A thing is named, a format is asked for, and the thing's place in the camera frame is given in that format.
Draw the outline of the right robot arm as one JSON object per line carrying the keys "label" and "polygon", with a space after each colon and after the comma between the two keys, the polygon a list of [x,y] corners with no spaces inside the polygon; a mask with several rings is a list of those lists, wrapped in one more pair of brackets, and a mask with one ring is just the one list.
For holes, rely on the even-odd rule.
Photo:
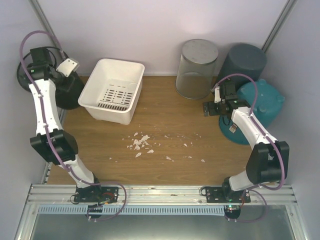
{"label": "right robot arm", "polygon": [[245,170],[227,177],[220,188],[223,200],[234,202],[246,190],[264,187],[280,189],[286,180],[289,164],[289,145],[272,136],[255,116],[254,106],[240,99],[235,84],[226,79],[213,88],[214,100],[203,103],[206,117],[227,117],[243,133],[251,147]]}

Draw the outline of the white plastic tub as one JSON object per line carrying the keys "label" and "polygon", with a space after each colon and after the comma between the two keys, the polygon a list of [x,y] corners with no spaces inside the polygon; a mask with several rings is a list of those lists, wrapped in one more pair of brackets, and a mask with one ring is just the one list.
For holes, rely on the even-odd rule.
{"label": "white plastic tub", "polygon": [[96,120],[130,124],[143,86],[141,63],[103,58],[89,76],[78,98]]}

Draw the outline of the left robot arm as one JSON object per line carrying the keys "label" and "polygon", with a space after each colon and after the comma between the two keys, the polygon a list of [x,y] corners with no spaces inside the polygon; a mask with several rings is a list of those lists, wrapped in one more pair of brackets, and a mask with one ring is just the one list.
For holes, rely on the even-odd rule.
{"label": "left robot arm", "polygon": [[26,67],[29,91],[36,111],[36,135],[30,145],[48,163],[65,169],[76,182],[76,194],[85,194],[92,202],[103,197],[103,189],[95,175],[86,168],[78,153],[76,139],[61,124],[58,109],[79,107],[78,98],[84,83],[76,73],[78,63],[64,58],[60,65],[52,61],[47,47],[30,50],[32,62]]}

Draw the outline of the teal plastic bin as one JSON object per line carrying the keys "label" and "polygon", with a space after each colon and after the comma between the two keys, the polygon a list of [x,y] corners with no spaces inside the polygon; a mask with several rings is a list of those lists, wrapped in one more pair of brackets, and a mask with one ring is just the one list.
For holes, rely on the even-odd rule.
{"label": "teal plastic bin", "polygon": [[[282,110],[285,97],[263,78],[257,80],[256,85],[258,96],[253,113],[260,123],[265,128],[268,128]],[[248,82],[242,85],[237,90],[237,95],[239,99],[246,100],[251,105],[255,97],[255,87],[253,83]],[[227,117],[221,116],[219,118],[219,127],[222,134],[231,142],[240,145],[249,144],[242,131],[236,124],[229,121]]]}

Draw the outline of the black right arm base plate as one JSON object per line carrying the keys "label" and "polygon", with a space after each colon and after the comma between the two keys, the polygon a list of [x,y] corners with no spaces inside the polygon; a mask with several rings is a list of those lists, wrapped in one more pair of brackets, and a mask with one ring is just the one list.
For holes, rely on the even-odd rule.
{"label": "black right arm base plate", "polygon": [[232,191],[222,186],[202,186],[199,193],[206,198],[207,203],[242,204],[251,202],[250,195],[247,195],[244,190]]}

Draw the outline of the black wire mesh bin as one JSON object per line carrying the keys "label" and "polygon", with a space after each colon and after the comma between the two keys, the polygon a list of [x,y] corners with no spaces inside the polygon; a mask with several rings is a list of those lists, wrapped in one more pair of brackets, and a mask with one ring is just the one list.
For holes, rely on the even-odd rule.
{"label": "black wire mesh bin", "polygon": [[[31,49],[22,58],[29,75],[32,77],[38,88],[40,87],[39,80],[49,80],[49,68],[56,69],[59,64],[51,49],[51,46],[36,47]],[[70,75],[74,77],[70,87],[57,87],[54,84],[56,105],[64,110],[73,110],[80,106],[78,98],[85,86],[84,82],[75,71]]]}

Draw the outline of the silver mesh metal bin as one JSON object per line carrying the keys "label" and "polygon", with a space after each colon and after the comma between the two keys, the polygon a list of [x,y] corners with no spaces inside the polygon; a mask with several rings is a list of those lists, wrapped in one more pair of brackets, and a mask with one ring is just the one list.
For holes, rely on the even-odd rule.
{"label": "silver mesh metal bin", "polygon": [[175,80],[175,89],[182,97],[199,100],[209,95],[218,54],[218,48],[209,40],[184,43]]}

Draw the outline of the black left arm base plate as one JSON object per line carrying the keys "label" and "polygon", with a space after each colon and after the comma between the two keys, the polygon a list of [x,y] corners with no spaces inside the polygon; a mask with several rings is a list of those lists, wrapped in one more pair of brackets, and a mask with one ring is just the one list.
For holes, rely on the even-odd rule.
{"label": "black left arm base plate", "polygon": [[119,188],[115,186],[76,187],[70,201],[75,205],[79,203],[111,204],[118,201],[118,192]]}

